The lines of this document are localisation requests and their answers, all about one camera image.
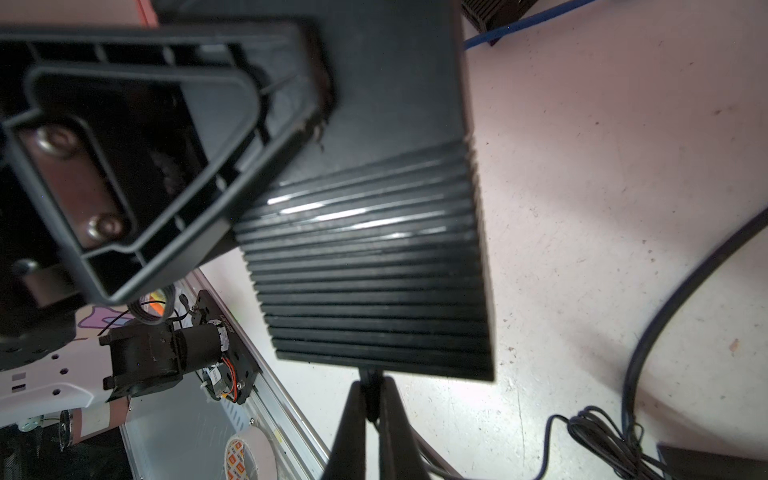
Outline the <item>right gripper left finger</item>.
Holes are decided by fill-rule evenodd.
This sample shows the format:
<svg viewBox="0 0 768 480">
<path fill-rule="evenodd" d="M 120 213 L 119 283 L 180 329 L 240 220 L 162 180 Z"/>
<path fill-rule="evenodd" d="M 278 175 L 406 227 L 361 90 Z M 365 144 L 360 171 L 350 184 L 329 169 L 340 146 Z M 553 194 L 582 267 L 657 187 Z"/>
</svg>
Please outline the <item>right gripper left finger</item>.
<svg viewBox="0 0 768 480">
<path fill-rule="evenodd" d="M 5 26 L 2 160 L 30 205 L 9 227 L 60 298 L 126 303 L 211 258 L 326 116 L 303 22 Z"/>
</svg>

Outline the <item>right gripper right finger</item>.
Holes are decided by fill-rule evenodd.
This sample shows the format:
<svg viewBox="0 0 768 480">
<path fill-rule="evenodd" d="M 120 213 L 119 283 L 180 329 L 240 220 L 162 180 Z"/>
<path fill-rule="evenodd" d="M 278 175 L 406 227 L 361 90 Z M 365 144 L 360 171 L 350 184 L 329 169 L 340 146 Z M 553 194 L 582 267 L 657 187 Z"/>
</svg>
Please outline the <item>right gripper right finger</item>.
<svg viewBox="0 0 768 480">
<path fill-rule="evenodd" d="M 342 411 L 324 479 L 428 479 L 394 379 L 362 368 Z"/>
</svg>

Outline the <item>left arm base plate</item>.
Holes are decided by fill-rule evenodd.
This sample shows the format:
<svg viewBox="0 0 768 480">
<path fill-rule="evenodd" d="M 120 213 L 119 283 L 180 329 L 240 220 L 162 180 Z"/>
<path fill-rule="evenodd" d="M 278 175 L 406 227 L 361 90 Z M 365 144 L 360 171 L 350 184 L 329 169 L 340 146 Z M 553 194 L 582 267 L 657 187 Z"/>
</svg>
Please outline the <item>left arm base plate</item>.
<svg viewBox="0 0 768 480">
<path fill-rule="evenodd" d="M 185 372 L 199 377 L 211 399 L 243 405 L 261 369 L 236 332 L 236 323 L 226 317 L 208 290 L 196 294 L 190 318 L 192 324 L 178 331 Z"/>
</svg>

